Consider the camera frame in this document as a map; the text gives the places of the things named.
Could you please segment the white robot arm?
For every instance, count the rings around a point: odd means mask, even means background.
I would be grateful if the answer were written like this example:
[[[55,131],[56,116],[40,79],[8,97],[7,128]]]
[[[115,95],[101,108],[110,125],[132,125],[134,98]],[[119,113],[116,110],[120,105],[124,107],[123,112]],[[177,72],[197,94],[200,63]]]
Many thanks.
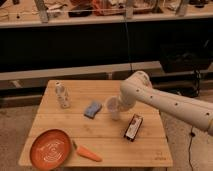
[[[120,106],[129,110],[136,102],[150,105],[213,136],[213,103],[154,89],[144,71],[135,72],[120,84]]]

